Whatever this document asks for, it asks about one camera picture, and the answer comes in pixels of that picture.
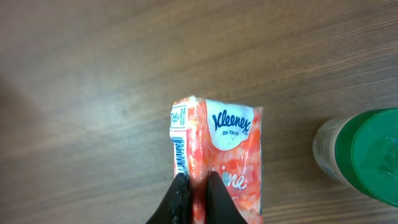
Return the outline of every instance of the orange and white packaging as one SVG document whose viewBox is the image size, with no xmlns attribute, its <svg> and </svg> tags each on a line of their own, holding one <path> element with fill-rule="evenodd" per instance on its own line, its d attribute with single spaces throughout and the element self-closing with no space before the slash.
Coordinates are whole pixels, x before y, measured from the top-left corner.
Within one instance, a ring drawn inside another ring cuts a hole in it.
<svg viewBox="0 0 398 224">
<path fill-rule="evenodd" d="M 170 113 L 174 175 L 187 173 L 193 189 L 193 223 L 206 223 L 206 180 L 217 171 L 236 208 L 249 223 L 262 223 L 262 108 L 194 96 Z"/>
</svg>

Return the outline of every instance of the kleenex logo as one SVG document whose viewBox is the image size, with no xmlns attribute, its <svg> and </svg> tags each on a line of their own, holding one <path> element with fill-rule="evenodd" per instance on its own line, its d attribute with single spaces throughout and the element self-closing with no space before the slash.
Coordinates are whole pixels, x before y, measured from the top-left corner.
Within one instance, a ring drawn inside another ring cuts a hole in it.
<svg viewBox="0 0 398 224">
<path fill-rule="evenodd" d="M 254 119 L 253 108 L 213 100 L 206 100 L 206 108 L 211 142 L 217 149 L 234 149 L 249 137 Z"/>
<path fill-rule="evenodd" d="M 217 128 L 223 127 L 223 126 L 235 126 L 235 127 L 240 127 L 242 129 L 242 133 L 247 135 L 248 131 L 250 130 L 250 124 L 248 120 L 244 118 L 240 118 L 239 116 L 235 115 L 227 115 L 226 110 L 223 112 L 220 112 L 218 114 L 218 117 L 216 117 L 215 114 L 213 114 L 213 120 L 215 123 L 215 131 L 217 131 Z"/>
</svg>

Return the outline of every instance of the green lid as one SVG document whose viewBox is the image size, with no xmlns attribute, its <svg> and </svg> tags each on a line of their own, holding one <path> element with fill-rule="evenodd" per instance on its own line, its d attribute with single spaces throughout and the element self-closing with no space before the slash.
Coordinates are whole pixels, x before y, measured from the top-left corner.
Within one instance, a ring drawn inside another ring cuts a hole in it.
<svg viewBox="0 0 398 224">
<path fill-rule="evenodd" d="M 398 108 L 367 111 L 345 124 L 336 161 L 360 192 L 398 207 Z"/>
</svg>

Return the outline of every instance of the brown tabletop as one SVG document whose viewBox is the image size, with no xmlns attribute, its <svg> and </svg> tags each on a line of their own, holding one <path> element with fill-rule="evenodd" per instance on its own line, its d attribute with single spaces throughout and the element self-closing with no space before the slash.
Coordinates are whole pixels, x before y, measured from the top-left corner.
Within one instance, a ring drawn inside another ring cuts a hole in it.
<svg viewBox="0 0 398 224">
<path fill-rule="evenodd" d="M 0 224 L 144 223 L 171 105 L 264 107 L 265 223 L 397 223 L 330 179 L 328 118 L 398 105 L 398 2 L 3 0 Z"/>
</svg>

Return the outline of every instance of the orange tissue package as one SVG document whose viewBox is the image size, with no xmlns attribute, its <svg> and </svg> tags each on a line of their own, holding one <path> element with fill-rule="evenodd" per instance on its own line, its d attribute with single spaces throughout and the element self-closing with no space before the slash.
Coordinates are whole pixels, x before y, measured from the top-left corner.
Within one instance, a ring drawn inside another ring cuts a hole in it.
<svg viewBox="0 0 398 224">
<path fill-rule="evenodd" d="M 261 116 L 262 108 L 194 96 L 174 103 L 174 175 L 189 175 L 193 223 L 206 223 L 206 179 L 212 170 L 220 174 L 242 217 L 249 224 L 262 223 Z"/>
</svg>

